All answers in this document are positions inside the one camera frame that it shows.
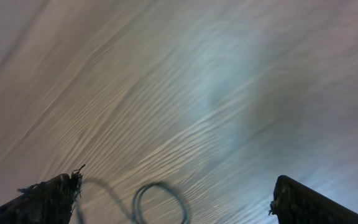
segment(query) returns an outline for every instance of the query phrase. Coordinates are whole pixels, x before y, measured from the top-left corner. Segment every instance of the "black cable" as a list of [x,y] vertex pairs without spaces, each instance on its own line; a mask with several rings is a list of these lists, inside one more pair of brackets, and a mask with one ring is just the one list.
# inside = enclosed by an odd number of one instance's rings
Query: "black cable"
[[[185,205],[185,201],[180,197],[180,194],[173,190],[168,184],[164,182],[152,182],[150,184],[143,185],[139,190],[136,191],[133,199],[132,199],[132,214],[129,213],[128,209],[123,205],[122,201],[118,197],[118,195],[115,193],[114,189],[109,186],[108,183],[106,183],[103,180],[100,179],[85,179],[83,181],[83,184],[86,183],[93,183],[96,184],[102,188],[104,188],[110,195],[110,197],[115,201],[115,203],[120,208],[121,212],[134,224],[147,224],[147,222],[144,220],[142,207],[140,206],[141,200],[143,195],[146,193],[146,191],[152,187],[158,187],[164,191],[166,191],[168,194],[170,194],[172,197],[176,199],[176,201],[180,204],[181,209],[183,211],[183,218],[181,221],[181,224],[190,224],[190,213]],[[83,213],[80,210],[80,206],[77,206],[77,216],[78,221],[80,224],[84,223]]]

